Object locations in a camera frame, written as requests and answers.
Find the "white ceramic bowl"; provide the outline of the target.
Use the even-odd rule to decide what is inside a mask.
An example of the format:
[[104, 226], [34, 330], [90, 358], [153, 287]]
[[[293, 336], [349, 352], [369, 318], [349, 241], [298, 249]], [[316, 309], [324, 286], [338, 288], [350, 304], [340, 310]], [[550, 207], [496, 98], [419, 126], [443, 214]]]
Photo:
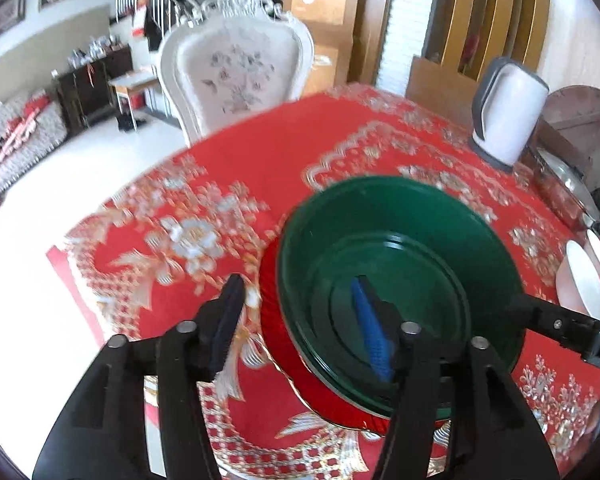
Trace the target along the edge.
[[600, 321], [600, 277], [585, 250], [570, 240], [555, 278], [558, 304]]

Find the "cream plastic bowl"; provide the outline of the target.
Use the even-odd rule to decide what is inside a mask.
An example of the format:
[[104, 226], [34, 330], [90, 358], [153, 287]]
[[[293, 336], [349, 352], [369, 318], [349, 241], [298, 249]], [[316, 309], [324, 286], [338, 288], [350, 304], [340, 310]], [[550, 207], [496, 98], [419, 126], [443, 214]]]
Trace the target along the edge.
[[600, 277], [600, 238], [591, 229], [585, 232], [584, 251], [588, 254], [588, 258], [591, 259], [593, 266]]

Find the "red glass scalloped bowl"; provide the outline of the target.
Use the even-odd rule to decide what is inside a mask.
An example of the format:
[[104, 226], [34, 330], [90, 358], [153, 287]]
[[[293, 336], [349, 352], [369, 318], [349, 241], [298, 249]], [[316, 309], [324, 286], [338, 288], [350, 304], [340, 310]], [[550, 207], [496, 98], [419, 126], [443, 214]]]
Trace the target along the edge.
[[258, 276], [261, 333], [271, 360], [285, 375], [298, 399], [317, 416], [342, 428], [383, 437], [389, 429], [389, 419], [364, 412], [330, 390], [309, 369], [294, 346], [277, 297], [278, 245], [279, 237], [276, 236], [263, 249]]

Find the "red floral tablecloth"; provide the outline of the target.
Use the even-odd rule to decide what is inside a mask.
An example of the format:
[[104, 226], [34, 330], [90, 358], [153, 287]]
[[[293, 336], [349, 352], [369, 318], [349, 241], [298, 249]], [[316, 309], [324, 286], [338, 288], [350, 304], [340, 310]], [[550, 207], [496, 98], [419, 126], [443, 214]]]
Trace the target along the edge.
[[[50, 253], [105, 336], [48, 436], [39, 479], [377, 479], [385, 441], [317, 416], [266, 350], [263, 249], [329, 186], [404, 177], [478, 214], [514, 259], [521, 294], [558, 304], [565, 226], [524, 156], [510, 174], [469, 133], [409, 100], [351, 84], [227, 127], [139, 176]], [[556, 479], [600, 479], [600, 369], [531, 330], [506, 367], [550, 447]], [[424, 479], [451, 435], [440, 394]]]

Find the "white electric kettle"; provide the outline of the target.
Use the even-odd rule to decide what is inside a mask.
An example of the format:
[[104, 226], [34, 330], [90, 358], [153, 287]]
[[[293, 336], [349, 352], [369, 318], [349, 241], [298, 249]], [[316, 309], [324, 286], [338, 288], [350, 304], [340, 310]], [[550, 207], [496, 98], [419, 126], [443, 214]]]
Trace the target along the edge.
[[507, 56], [494, 58], [471, 103], [469, 147], [490, 166], [510, 174], [549, 93], [547, 83], [526, 66]]

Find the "floral sofa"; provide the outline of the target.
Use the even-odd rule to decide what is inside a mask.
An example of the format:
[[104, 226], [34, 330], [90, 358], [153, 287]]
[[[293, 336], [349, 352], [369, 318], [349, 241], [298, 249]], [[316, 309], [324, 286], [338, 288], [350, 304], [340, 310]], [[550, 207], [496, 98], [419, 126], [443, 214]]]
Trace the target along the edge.
[[39, 88], [0, 101], [0, 205], [8, 190], [68, 136], [52, 92]]

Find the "dark wooden cabinet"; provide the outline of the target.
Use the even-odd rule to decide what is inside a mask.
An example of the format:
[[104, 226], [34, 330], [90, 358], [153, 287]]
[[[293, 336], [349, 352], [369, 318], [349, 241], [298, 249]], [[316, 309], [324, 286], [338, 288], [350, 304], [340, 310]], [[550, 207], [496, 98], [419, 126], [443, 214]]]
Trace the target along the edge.
[[76, 136], [114, 114], [117, 105], [109, 81], [132, 69], [131, 49], [124, 46], [54, 77], [54, 88], [69, 136]]

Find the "small white side table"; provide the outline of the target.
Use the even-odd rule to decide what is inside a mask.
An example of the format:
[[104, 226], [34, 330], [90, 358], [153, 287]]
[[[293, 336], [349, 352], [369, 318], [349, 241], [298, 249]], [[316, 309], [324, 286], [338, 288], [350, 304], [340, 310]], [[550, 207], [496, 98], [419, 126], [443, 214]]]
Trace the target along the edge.
[[146, 120], [136, 117], [134, 98], [142, 96], [159, 83], [158, 76], [153, 70], [134, 70], [122, 76], [112, 78], [108, 86], [116, 98], [118, 114], [117, 122], [124, 132], [136, 131]]

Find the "white ornate chair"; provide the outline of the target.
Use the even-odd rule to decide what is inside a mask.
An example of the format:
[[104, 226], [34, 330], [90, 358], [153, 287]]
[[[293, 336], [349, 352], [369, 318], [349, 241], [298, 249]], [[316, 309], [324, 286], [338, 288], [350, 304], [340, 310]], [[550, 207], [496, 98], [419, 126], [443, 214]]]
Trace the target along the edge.
[[163, 38], [158, 77], [191, 146], [235, 122], [298, 100], [314, 41], [273, 0], [204, 0]]

